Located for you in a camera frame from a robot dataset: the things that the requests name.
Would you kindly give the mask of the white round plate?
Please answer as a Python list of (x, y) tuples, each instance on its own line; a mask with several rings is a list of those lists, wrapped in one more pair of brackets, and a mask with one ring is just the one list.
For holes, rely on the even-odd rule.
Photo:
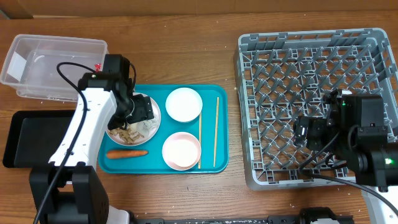
[(121, 127), (107, 129), (106, 134), (123, 146), (138, 146), (150, 140), (160, 127), (161, 112), (155, 100), (144, 93), (133, 93), (134, 109)]

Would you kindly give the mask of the pink bowl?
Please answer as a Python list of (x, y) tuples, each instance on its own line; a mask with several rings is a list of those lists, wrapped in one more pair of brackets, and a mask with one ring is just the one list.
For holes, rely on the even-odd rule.
[(164, 162), (173, 170), (189, 170), (201, 158), (201, 144), (190, 133), (173, 133), (165, 140), (162, 146), (162, 157)]

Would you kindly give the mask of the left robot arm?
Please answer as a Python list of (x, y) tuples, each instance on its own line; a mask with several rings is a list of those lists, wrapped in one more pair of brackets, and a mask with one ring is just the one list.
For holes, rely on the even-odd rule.
[(96, 163), (105, 131), (126, 129), (154, 118), (150, 97), (135, 94), (134, 65), (107, 54), (99, 72), (87, 72), (74, 84), (75, 112), (61, 144), (43, 167), (31, 170), (29, 183), (37, 214), (34, 223), (135, 223), (134, 214), (109, 204)]

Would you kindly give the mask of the red snack wrapper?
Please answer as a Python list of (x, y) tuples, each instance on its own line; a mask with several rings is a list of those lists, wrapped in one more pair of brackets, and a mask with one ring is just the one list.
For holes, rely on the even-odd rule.
[(97, 72), (99, 72), (99, 71), (101, 70), (101, 64), (100, 64), (100, 63), (98, 63), (98, 64), (95, 65), (95, 70), (96, 70)]

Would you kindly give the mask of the white bowl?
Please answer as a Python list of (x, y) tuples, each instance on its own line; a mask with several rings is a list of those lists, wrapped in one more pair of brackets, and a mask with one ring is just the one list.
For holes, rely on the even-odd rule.
[(196, 119), (202, 108), (203, 101), (199, 93), (186, 87), (175, 89), (165, 101), (167, 114), (181, 123), (188, 123)]

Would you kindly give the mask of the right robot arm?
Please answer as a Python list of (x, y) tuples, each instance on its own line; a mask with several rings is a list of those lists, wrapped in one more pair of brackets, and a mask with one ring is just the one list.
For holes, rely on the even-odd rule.
[[(397, 143), (387, 138), (382, 96), (333, 90), (323, 102), (329, 106), (325, 118), (299, 116), (294, 123), (294, 144), (315, 152), (299, 173), (360, 189), (372, 223), (397, 223)], [(324, 152), (343, 161), (356, 180), (305, 171)]]

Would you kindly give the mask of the white tissue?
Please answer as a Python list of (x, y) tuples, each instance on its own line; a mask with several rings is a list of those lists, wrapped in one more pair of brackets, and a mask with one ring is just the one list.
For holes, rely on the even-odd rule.
[(156, 119), (140, 121), (136, 126), (136, 130), (140, 133), (149, 132), (151, 129), (156, 128), (157, 125), (158, 121)]

